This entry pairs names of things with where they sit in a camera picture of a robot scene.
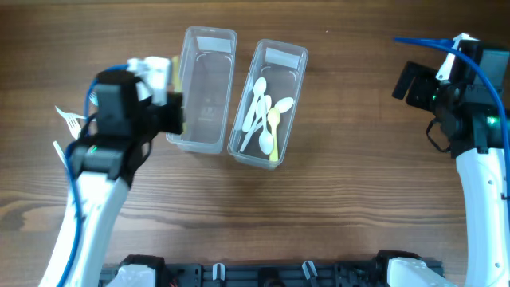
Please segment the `yellow plastic fork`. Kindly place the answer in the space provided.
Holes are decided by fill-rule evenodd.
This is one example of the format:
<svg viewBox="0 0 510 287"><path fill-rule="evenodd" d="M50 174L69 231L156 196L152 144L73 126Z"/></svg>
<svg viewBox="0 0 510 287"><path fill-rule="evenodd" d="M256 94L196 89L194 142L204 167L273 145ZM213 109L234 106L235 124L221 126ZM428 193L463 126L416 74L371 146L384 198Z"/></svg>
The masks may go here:
<svg viewBox="0 0 510 287"><path fill-rule="evenodd" d="M179 76L180 57L174 56L171 58L172 74L171 82L173 89L171 90L171 106L173 113L174 132L177 135L182 135L186 131L186 122L183 110L183 93L182 81Z"/></svg>

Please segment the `white spoon wide handle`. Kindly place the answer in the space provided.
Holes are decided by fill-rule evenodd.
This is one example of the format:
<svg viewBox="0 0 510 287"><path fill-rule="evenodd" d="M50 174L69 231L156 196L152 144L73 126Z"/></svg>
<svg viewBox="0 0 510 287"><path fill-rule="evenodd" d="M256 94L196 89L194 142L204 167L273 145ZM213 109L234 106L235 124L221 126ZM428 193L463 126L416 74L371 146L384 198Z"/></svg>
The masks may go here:
<svg viewBox="0 0 510 287"><path fill-rule="evenodd" d="M249 129L252 126L253 118L255 115L255 110L257 106L257 102L259 101L259 97L264 95L264 92L266 90L266 79L264 77L259 77L254 86L253 86L253 99L252 103L249 106L248 112L246 113L243 125L242 125L242 131L248 132Z"/></svg>

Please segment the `white plastic spoon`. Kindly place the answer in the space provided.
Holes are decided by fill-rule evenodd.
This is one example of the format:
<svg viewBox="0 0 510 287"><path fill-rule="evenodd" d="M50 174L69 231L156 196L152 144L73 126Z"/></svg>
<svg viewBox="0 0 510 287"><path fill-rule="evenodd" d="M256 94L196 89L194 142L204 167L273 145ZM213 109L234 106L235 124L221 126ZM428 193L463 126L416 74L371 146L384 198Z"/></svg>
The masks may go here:
<svg viewBox="0 0 510 287"><path fill-rule="evenodd" d="M271 107L271 104L272 104L272 98L270 95L264 95L258 102L257 102L257 107L256 107L256 111L255 111L255 120L254 122L252 123L250 129L247 131L247 133L245 134L245 139L244 141L242 142L242 145L240 147L240 152L243 152L246 148L246 146L248 145L253 133L261 127L261 124L258 123L258 121L261 119L261 114L262 114L262 101L265 102L265 107L266 108L270 108Z"/></svg>
<svg viewBox="0 0 510 287"><path fill-rule="evenodd" d="M269 155L273 149L273 136L267 129L267 108L271 108L272 98L269 95L264 95L261 98L261 103L259 104L259 110L261 112L261 124L262 124L262 132L259 136L259 145L261 151Z"/></svg>

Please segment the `yellow plastic spoon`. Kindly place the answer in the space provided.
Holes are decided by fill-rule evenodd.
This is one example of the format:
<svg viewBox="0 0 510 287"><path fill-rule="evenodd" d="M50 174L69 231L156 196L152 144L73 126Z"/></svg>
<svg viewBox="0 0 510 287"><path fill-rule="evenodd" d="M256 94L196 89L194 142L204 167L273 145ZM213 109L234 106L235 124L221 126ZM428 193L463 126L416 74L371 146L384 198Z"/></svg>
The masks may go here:
<svg viewBox="0 0 510 287"><path fill-rule="evenodd" d="M269 154L269 160L272 162L276 162L279 159L278 155L278 143L277 143L277 127L281 121L280 111L276 108L270 108L268 112L268 123L271 129L271 134L273 136L273 149Z"/></svg>

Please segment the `thin white plastic fork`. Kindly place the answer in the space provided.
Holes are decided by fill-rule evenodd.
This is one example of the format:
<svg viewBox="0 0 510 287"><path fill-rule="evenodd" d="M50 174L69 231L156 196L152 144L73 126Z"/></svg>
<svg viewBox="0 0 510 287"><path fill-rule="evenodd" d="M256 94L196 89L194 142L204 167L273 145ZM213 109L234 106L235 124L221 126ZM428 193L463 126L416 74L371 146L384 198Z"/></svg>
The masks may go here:
<svg viewBox="0 0 510 287"><path fill-rule="evenodd" d="M60 110L57 106L55 106L55 109L57 110L57 113L59 113L63 118L76 118L76 119L82 119L82 120L85 120L86 117L85 116L81 116L81 115L78 115L76 113L72 113L72 112L63 112L62 110Z"/></svg>

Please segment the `white spoon thin handle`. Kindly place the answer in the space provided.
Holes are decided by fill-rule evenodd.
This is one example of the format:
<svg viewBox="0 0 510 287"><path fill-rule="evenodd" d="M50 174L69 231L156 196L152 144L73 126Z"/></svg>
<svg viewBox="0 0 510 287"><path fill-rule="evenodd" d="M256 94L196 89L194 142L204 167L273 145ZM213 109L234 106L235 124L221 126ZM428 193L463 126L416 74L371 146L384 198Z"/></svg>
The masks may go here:
<svg viewBox="0 0 510 287"><path fill-rule="evenodd" d="M263 99L265 101L266 105L266 113L269 113L272 107L272 98L269 95L263 96ZM291 97L285 97L276 103L275 109L278 110L280 113L287 112L294 104L294 99ZM250 128L250 130L245 134L245 139L250 141L251 136L254 132L256 132L258 129L260 129L263 126L262 120L258 120L257 123Z"/></svg>

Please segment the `long white plastic fork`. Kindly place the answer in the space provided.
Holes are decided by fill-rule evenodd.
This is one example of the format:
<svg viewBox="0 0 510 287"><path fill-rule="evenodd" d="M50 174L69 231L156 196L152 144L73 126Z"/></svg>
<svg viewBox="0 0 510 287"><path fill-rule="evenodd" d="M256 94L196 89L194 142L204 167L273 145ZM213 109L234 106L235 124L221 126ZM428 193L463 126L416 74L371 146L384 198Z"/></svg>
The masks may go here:
<svg viewBox="0 0 510 287"><path fill-rule="evenodd" d="M61 149L60 144L57 141L53 141L53 147L55 148L55 151L56 151L57 155L59 156L59 158L61 159L61 162L63 163L64 167L68 168L67 159L65 157L65 153Z"/></svg>

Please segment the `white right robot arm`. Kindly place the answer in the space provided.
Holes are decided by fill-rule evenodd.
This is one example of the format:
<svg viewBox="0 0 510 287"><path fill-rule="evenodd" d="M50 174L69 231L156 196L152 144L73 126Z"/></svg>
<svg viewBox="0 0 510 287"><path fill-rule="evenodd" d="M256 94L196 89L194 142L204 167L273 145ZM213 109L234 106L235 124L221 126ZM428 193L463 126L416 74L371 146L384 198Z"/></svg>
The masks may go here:
<svg viewBox="0 0 510 287"><path fill-rule="evenodd" d="M465 200L465 285L509 284L509 110L503 102L508 49L470 37L400 37L447 54L440 69L409 61L392 96L431 112L455 160Z"/></svg>

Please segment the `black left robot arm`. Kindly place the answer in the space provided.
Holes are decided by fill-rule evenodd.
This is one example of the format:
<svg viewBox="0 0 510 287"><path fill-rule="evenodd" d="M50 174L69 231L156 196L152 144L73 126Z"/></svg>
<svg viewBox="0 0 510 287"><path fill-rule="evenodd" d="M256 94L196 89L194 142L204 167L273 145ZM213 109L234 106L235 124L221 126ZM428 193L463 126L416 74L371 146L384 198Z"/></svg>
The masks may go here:
<svg viewBox="0 0 510 287"><path fill-rule="evenodd" d="M65 150L69 181L65 216L42 286L96 286L136 171L160 133L183 132L183 94L126 69L110 68L91 86L97 110Z"/></svg>

